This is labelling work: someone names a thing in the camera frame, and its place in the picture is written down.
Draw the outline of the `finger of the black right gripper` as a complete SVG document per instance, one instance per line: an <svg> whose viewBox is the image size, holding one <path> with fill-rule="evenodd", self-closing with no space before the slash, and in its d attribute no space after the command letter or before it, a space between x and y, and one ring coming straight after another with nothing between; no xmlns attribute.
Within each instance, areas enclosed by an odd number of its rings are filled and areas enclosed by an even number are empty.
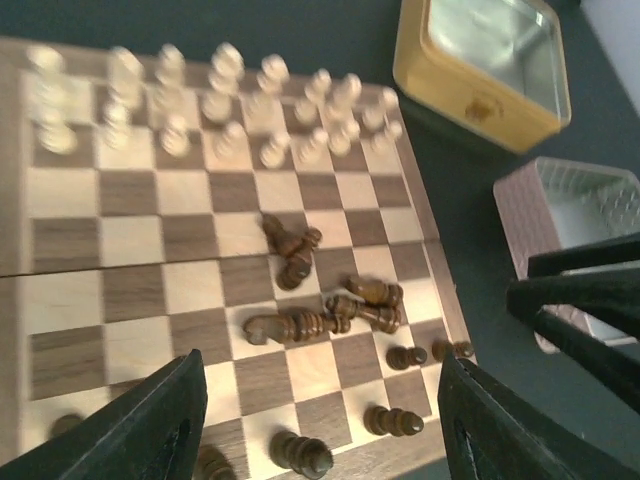
<svg viewBox="0 0 640 480"><path fill-rule="evenodd" d="M639 234L588 245L537 254L529 258L528 276L551 276L561 272L639 260Z"/></svg>
<svg viewBox="0 0 640 480"><path fill-rule="evenodd" d="M506 292L509 313L571 357L632 410L639 410L639 362L550 313L570 305L639 337L639 274L601 272L521 280Z"/></svg>

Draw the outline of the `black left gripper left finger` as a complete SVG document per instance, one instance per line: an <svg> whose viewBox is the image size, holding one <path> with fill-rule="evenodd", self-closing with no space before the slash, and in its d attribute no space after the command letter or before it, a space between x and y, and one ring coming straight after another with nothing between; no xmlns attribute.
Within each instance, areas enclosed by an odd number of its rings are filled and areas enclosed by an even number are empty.
<svg viewBox="0 0 640 480"><path fill-rule="evenodd" d="M189 479L207 407L192 350L62 435L1 467L3 479Z"/></svg>

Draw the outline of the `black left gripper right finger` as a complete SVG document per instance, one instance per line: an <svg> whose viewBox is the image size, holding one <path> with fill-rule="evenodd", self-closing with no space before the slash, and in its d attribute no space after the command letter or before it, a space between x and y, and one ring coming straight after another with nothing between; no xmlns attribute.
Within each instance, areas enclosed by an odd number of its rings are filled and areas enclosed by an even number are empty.
<svg viewBox="0 0 640 480"><path fill-rule="evenodd" d="M467 359L444 357L440 422L453 479L637 479Z"/></svg>

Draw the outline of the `dark piece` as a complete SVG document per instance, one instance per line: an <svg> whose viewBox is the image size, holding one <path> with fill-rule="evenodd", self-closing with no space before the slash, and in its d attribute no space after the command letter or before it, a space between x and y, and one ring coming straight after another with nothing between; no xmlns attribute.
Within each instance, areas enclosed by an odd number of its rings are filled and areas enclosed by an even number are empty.
<svg viewBox="0 0 640 480"><path fill-rule="evenodd" d="M436 339L431 346L433 358L436 362L442 363L448 353L455 358L472 358L475 350L469 341L451 342L445 339Z"/></svg>

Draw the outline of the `dark pawn second row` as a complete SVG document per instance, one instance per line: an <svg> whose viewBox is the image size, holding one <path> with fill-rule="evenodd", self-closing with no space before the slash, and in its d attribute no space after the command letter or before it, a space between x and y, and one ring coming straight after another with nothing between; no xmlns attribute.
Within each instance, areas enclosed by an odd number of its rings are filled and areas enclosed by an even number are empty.
<svg viewBox="0 0 640 480"><path fill-rule="evenodd" d="M395 346L386 353L386 361L392 370L402 371L413 366L422 366L428 359L428 352L422 347Z"/></svg>

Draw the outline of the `dark pawn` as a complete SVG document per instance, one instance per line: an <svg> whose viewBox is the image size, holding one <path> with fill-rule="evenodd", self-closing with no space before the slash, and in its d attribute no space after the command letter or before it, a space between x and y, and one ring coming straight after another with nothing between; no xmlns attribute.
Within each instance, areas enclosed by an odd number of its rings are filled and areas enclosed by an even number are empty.
<svg viewBox="0 0 640 480"><path fill-rule="evenodd" d="M280 468L293 470L307 479L321 479L334 466L333 454L322 440L288 430L271 438L269 455Z"/></svg>

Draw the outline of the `wooden chess board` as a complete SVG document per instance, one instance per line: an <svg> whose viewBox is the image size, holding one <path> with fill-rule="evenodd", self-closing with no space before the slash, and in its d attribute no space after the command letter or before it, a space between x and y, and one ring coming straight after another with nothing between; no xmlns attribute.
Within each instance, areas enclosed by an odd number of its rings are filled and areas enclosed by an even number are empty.
<svg viewBox="0 0 640 480"><path fill-rule="evenodd" d="M190 149L161 146L153 106L157 59L144 67L125 150L103 139L109 53L51 46L64 58L66 155L37 138L35 75L25 40L1 42L1 458L42 444L51 425L88 416L174 357L200 350L205 442L241 479L285 479L269 458L279 430L334 453L333 479L386 479L444 456L440 366L404 371L394 346L429 348L468 333L404 118L379 154L363 130L345 156L298 158L312 132L294 115L306 79L292 76L270 126L250 132L247 72L231 121L246 140L220 160L224 124L202 112L210 68L186 67ZM260 150L291 137L284 163ZM413 436L378 436L373 406L424 421Z"/></svg>

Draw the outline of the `silver patterned tin lid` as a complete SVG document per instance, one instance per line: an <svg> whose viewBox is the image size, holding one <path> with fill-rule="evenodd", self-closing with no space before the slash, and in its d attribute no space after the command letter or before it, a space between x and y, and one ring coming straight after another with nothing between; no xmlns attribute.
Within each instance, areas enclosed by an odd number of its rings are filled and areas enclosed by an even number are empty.
<svg viewBox="0 0 640 480"><path fill-rule="evenodd" d="M531 256L639 231L639 180L629 170L538 157L497 180L493 196L519 279Z"/></svg>

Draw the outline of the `gold square tin box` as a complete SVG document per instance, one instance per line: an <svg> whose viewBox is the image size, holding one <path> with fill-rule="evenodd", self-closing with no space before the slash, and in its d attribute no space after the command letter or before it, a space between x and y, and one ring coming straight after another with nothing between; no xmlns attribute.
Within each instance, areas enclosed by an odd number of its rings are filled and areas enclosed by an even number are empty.
<svg viewBox="0 0 640 480"><path fill-rule="evenodd" d="M403 0L393 78L408 98L514 153L572 118L560 21L543 1Z"/></svg>

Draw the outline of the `white pawn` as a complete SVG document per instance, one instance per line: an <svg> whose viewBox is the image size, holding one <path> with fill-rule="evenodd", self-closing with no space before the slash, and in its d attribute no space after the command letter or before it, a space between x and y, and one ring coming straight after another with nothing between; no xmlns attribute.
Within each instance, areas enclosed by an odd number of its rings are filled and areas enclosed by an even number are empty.
<svg viewBox="0 0 640 480"><path fill-rule="evenodd" d="M60 109L44 106L38 111L37 138L48 151L66 155L77 146L75 132L65 121Z"/></svg>
<svg viewBox="0 0 640 480"><path fill-rule="evenodd" d="M109 101L104 108L103 139L114 150L125 150L132 132L131 113L122 103Z"/></svg>
<svg viewBox="0 0 640 480"><path fill-rule="evenodd" d="M170 114L166 117L160 142L162 148L174 157L182 157L189 151L190 139L184 116Z"/></svg>
<svg viewBox="0 0 640 480"><path fill-rule="evenodd" d="M382 154L390 150L396 141L402 136L402 124L397 121L389 121L382 130L371 138L370 145L374 152Z"/></svg>
<svg viewBox="0 0 640 480"><path fill-rule="evenodd" d="M220 160L229 160L240 150L246 140L246 131L237 121L227 123L213 140L213 151Z"/></svg>
<svg viewBox="0 0 640 480"><path fill-rule="evenodd" d="M323 128L315 128L298 147L298 158L302 164L312 164L322 155L329 140L328 133Z"/></svg>
<svg viewBox="0 0 640 480"><path fill-rule="evenodd" d="M329 135L329 149L337 156L345 156L350 150L354 140L360 135L360 125L355 119L343 122Z"/></svg>
<svg viewBox="0 0 640 480"><path fill-rule="evenodd" d="M285 161L291 137L286 131L275 132L260 150L261 163L269 169L279 168Z"/></svg>

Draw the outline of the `white rook far right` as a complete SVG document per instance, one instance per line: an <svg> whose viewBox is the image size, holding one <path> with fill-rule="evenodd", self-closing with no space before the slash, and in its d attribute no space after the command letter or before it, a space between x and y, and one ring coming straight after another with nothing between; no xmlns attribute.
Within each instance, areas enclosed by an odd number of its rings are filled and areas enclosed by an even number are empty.
<svg viewBox="0 0 640 480"><path fill-rule="evenodd" d="M394 89L382 88L376 101L364 108L362 112L363 125L369 131L378 130L384 124L387 112L396 108L398 103L398 95Z"/></svg>

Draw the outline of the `white rook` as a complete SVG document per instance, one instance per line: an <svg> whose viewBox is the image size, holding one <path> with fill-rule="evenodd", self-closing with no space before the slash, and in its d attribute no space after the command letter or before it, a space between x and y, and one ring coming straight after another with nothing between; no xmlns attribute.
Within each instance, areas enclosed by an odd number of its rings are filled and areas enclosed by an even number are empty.
<svg viewBox="0 0 640 480"><path fill-rule="evenodd" d="M54 48L35 45L27 49L27 59L35 75L34 109L37 120L49 110L62 111L66 103L63 56Z"/></svg>
<svg viewBox="0 0 640 480"><path fill-rule="evenodd" d="M376 101L364 108L362 112L363 125L369 131L378 130L384 124L387 112L396 108L398 103L398 95L394 89L382 88Z"/></svg>

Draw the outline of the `white knight right side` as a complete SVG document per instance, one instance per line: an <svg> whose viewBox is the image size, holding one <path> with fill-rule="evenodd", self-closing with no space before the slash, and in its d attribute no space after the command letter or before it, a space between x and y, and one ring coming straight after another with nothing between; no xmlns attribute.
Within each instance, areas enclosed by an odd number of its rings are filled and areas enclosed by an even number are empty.
<svg viewBox="0 0 640 480"><path fill-rule="evenodd" d="M347 74L332 92L325 108L331 121L339 121L349 116L354 104L361 95L360 78L353 73Z"/></svg>

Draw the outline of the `white bishop back row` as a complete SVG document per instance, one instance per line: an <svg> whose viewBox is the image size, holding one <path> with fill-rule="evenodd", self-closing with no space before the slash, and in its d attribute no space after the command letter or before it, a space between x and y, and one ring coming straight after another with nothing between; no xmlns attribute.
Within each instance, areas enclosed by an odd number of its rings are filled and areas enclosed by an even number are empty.
<svg viewBox="0 0 640 480"><path fill-rule="evenodd" d="M153 106L158 121L170 113L182 111L185 59L173 44L164 44L158 53L153 87Z"/></svg>

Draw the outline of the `white queen piece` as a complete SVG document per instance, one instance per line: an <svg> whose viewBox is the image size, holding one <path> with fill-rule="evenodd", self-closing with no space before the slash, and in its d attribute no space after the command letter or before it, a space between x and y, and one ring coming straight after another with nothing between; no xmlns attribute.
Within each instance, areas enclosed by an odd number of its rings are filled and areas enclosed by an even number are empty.
<svg viewBox="0 0 640 480"><path fill-rule="evenodd" d="M276 99L289 80L289 70L284 59L277 54L265 57L256 80L258 86L244 104L245 125L250 132L264 131L266 126L271 125Z"/></svg>

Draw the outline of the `white knight back row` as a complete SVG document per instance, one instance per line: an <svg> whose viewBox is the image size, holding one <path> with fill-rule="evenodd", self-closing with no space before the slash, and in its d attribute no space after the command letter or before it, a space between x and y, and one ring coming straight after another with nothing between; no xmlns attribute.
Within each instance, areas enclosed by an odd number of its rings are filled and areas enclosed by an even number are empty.
<svg viewBox="0 0 640 480"><path fill-rule="evenodd" d="M108 91L112 99L135 112L141 104L144 67L137 57L122 46L109 51Z"/></svg>

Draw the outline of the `white bishop right side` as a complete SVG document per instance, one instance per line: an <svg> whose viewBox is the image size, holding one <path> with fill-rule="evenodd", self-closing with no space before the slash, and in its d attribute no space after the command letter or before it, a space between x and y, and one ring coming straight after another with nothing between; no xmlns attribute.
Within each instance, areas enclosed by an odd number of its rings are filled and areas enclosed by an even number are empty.
<svg viewBox="0 0 640 480"><path fill-rule="evenodd" d="M326 69L321 68L314 73L305 84L303 95L294 103L294 115L299 122L309 125L315 121L331 86L331 75Z"/></svg>

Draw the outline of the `white rook far left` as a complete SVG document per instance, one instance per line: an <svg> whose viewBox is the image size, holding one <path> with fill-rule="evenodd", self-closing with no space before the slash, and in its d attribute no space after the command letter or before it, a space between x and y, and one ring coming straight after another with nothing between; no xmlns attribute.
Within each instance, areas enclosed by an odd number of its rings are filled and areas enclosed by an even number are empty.
<svg viewBox="0 0 640 480"><path fill-rule="evenodd" d="M66 103L63 56L54 48L35 45L27 49L27 59L35 75L34 109L37 120L49 110L62 111Z"/></svg>

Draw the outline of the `white king piece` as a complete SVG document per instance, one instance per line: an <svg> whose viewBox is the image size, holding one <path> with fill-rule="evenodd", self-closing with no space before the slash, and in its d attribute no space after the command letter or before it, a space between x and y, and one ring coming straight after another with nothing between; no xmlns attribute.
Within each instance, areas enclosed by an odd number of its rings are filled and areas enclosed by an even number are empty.
<svg viewBox="0 0 640 480"><path fill-rule="evenodd" d="M211 57L209 89L204 94L202 112L212 122L224 122L231 116L232 100L244 77L244 60L230 43L221 43Z"/></svg>

